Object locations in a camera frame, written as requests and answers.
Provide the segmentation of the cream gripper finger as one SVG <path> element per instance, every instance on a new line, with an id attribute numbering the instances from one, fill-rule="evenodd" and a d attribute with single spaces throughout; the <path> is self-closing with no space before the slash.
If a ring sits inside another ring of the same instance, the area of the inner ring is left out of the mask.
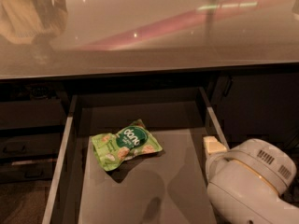
<path id="1" fill-rule="evenodd" d="M 227 147 L 222 144 L 215 136 L 205 136 L 204 147 L 209 155 L 228 151 Z"/>

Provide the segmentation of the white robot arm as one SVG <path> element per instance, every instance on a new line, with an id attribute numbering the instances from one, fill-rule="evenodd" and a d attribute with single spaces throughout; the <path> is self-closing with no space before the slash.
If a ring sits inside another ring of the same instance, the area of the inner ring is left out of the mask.
<path id="1" fill-rule="evenodd" d="M 249 139 L 227 148 L 214 136 L 204 138 L 207 194 L 231 224 L 299 224 L 299 208 L 283 201 L 297 173 L 279 148 Z"/>

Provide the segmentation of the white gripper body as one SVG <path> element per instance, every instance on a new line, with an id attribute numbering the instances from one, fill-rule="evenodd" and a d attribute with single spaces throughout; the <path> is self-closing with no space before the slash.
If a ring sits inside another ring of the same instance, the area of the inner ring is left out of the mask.
<path id="1" fill-rule="evenodd" d="M 206 179 L 210 181 L 228 161 L 222 154 L 213 154 L 206 159 Z"/>

